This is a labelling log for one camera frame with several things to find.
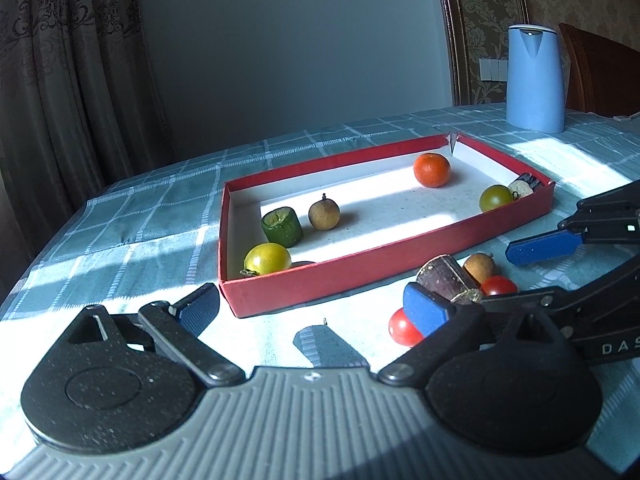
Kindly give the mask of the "red cherry tomato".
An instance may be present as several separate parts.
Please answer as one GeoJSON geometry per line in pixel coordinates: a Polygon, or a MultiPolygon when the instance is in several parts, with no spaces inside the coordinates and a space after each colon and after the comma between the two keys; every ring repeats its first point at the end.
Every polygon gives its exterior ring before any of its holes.
{"type": "Polygon", "coordinates": [[[388,321],[388,332],[396,344],[414,347],[424,339],[424,336],[410,323],[404,309],[398,309],[388,321]]]}
{"type": "Polygon", "coordinates": [[[480,285],[480,290],[485,296],[498,296],[515,294],[518,292],[518,286],[510,278],[506,278],[503,275],[494,275],[480,285]]]}

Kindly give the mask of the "green tomato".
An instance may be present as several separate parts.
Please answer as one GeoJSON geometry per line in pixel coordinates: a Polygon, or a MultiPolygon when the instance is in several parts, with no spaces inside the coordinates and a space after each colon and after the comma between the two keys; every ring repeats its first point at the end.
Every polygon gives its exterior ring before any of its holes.
{"type": "Polygon", "coordinates": [[[494,184],[480,194],[480,210],[483,212],[491,211],[496,208],[514,202],[514,195],[510,188],[502,184],[494,184]]]}

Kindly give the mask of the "yellow tomato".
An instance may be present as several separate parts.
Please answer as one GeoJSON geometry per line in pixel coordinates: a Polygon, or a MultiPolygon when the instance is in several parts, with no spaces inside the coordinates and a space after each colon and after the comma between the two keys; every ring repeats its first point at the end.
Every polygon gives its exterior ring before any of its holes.
{"type": "Polygon", "coordinates": [[[246,254],[240,273],[246,278],[252,278],[288,270],[291,264],[291,255],[284,246],[277,243],[262,243],[246,254]]]}

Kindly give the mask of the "green cucumber chunk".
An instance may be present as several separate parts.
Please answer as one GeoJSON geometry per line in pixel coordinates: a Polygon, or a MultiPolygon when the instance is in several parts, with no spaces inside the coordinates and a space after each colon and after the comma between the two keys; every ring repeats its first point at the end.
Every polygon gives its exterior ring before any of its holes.
{"type": "Polygon", "coordinates": [[[292,207],[283,206],[267,212],[260,222],[270,243],[291,248],[304,238],[304,231],[292,207]]]}

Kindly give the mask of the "orange tangerine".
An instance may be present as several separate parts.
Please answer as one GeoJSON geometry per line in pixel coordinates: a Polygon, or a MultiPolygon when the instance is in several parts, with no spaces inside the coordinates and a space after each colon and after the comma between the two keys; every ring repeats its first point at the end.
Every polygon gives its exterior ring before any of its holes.
{"type": "Polygon", "coordinates": [[[437,153],[423,153],[413,163],[416,180],[426,188],[440,188],[450,178],[450,162],[437,153]]]}

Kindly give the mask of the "brown longan fruit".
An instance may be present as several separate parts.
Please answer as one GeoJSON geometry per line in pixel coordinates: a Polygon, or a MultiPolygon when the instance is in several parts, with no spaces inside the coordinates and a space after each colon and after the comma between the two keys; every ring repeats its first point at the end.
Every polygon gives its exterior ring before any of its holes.
{"type": "Polygon", "coordinates": [[[340,222],[340,207],[334,200],[322,194],[321,200],[313,203],[308,210],[308,220],[310,224],[319,231],[329,231],[334,229],[340,222]]]}

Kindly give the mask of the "teal plaid tablecloth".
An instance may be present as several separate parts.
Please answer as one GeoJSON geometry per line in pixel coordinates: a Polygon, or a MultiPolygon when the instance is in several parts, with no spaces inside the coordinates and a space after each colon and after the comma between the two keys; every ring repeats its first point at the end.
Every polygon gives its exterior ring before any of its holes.
{"type": "MultiPolygon", "coordinates": [[[[545,136],[508,125],[502,103],[450,107],[302,130],[113,184],[67,222],[2,304],[1,472],[35,447],[20,408],[24,382],[82,307],[103,304],[112,313],[137,312],[148,301],[173,302],[202,283],[218,281],[220,202],[227,181],[438,130],[466,133],[537,167],[556,187],[550,214],[457,258],[488,252],[520,289],[571,289],[623,263],[636,248],[587,245],[570,258],[506,270],[506,244],[555,228],[580,198],[639,179],[639,135],[628,130],[635,125],[567,112],[565,130],[545,136]]],[[[254,365],[307,366],[293,346],[294,334],[326,321],[378,370],[407,350],[390,338],[387,323],[401,306],[411,274],[244,320],[222,300],[220,315],[202,339],[247,373],[254,365]]],[[[639,359],[594,372],[605,400],[588,446],[612,468],[626,469],[639,456],[639,359]]]]}

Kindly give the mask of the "red cardboard tray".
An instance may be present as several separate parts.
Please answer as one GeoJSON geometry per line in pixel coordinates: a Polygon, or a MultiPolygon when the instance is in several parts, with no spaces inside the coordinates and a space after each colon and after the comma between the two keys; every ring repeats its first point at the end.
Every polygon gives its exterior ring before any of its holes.
{"type": "Polygon", "coordinates": [[[434,256],[457,254],[551,210],[554,181],[534,167],[462,136],[436,134],[256,172],[224,186],[218,235],[222,296],[239,318],[302,304],[418,268],[434,256]],[[448,182],[426,188],[413,174],[423,153],[450,162],[448,182]],[[529,172],[542,182],[530,194],[491,211],[480,194],[529,172]],[[310,206],[322,194],[340,207],[338,225],[316,230],[310,206]],[[291,269],[244,278],[246,254],[266,237],[264,214],[298,214],[304,238],[291,248],[291,269]]]}

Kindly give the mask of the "blue kettle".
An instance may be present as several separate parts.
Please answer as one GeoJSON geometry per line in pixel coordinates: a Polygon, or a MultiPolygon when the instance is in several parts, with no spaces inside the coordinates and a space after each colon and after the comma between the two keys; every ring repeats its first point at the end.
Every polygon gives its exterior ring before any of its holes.
{"type": "Polygon", "coordinates": [[[558,34],[539,25],[512,25],[508,48],[506,121],[526,130],[562,132],[565,94],[558,34]]]}

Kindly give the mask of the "brown patterned curtain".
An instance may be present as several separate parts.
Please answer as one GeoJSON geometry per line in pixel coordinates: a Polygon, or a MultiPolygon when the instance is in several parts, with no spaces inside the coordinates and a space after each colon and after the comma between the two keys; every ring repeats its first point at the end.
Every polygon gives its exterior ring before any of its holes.
{"type": "Polygon", "coordinates": [[[1,286],[118,180],[175,152],[139,0],[1,0],[1,286]]]}

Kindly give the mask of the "white wall switch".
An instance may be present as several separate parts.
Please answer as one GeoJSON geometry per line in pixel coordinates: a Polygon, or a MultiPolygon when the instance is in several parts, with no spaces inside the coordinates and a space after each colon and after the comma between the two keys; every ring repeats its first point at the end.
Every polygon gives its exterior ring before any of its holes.
{"type": "Polygon", "coordinates": [[[509,61],[506,58],[480,58],[478,60],[480,80],[506,82],[508,67],[509,61]]]}

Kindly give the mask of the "dark wooden door frame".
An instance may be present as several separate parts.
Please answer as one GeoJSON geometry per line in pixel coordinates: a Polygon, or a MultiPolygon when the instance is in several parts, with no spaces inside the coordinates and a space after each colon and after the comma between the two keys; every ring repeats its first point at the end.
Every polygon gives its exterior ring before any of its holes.
{"type": "Polygon", "coordinates": [[[471,73],[461,0],[440,0],[444,17],[454,105],[472,102],[471,73]]]}

